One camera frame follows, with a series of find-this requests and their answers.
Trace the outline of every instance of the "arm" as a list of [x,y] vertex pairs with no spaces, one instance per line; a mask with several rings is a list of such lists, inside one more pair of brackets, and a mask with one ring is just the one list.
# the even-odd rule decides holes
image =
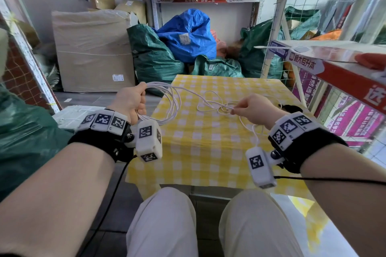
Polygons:
[[[267,98],[244,98],[232,113],[271,129],[287,112]],[[312,154],[301,167],[303,177],[340,177],[386,182],[386,170],[341,145],[332,144]],[[386,256],[386,186],[306,181],[306,185],[359,256]]]
[[[118,92],[108,108],[133,124],[145,114],[145,83]],[[0,203],[0,254],[75,256],[114,170],[104,151],[71,143]]]

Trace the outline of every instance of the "forearm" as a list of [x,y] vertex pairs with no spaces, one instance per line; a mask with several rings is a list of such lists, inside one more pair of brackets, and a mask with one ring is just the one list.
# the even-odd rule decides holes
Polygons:
[[0,203],[0,254],[75,256],[113,169],[96,147],[65,147]]
[[[386,170],[341,144],[326,146],[302,165],[303,177],[386,182]],[[306,181],[306,185],[359,256],[386,256],[386,186]]]

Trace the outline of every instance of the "black wristband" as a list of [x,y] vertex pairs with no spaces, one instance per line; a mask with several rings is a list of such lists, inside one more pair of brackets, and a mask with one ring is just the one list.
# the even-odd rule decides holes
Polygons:
[[322,147],[330,144],[339,143],[348,146],[347,143],[339,136],[328,132],[323,128],[317,128],[303,133],[296,138],[292,144],[287,147],[285,151],[282,151],[277,143],[268,137],[272,146],[278,153],[286,160],[282,162],[282,166],[289,172],[294,174],[300,173],[300,167],[312,154],[317,152]]
[[68,144],[70,143],[85,143],[98,147],[109,154],[114,162],[130,162],[133,159],[134,148],[128,148],[122,140],[118,140],[116,135],[109,132],[91,129],[79,131],[70,138]]

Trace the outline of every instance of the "person's left hand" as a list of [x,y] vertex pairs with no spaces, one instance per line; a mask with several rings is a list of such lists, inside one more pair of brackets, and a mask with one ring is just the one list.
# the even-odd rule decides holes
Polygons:
[[138,122],[138,114],[146,115],[146,83],[141,82],[135,87],[125,87],[120,89],[114,101],[107,108],[127,116],[131,125]]

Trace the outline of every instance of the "black cable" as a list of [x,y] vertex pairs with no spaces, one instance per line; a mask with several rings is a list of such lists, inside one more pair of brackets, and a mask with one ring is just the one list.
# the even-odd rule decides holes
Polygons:
[[120,183],[121,180],[122,180],[122,176],[123,176],[123,174],[125,173],[125,170],[126,170],[128,164],[129,164],[129,162],[127,162],[127,163],[125,164],[125,166],[123,167],[123,170],[122,170],[122,172],[121,172],[121,175],[119,176],[119,179],[118,179],[118,183],[117,183],[117,185],[115,186],[113,195],[111,196],[109,205],[107,206],[106,211],[105,211],[105,213],[104,213],[104,215],[103,215],[101,221],[99,222],[99,225],[96,227],[96,229],[95,229],[93,235],[92,235],[91,238],[88,240],[88,242],[86,243],[86,245],[84,245],[84,248],[83,248],[83,250],[82,250],[82,252],[81,252],[81,254],[80,254],[79,256],[81,256],[81,255],[86,251],[87,247],[91,244],[91,242],[92,242],[92,240],[94,239],[94,237],[95,237],[95,235],[97,234],[97,232],[99,232],[99,229],[100,229],[100,227],[102,226],[102,223],[103,223],[103,221],[105,220],[105,218],[106,218],[106,216],[107,216],[107,213],[109,212],[110,206],[111,206],[111,204],[113,203],[113,199],[114,199],[115,193],[116,193],[117,190],[118,190],[119,183]]
[[352,183],[367,183],[367,184],[378,184],[385,185],[386,182],[366,179],[348,179],[348,178],[302,178],[302,177],[285,177],[285,176],[274,176],[275,179],[294,179],[294,180],[310,180],[310,181],[335,181],[335,182],[352,182]]

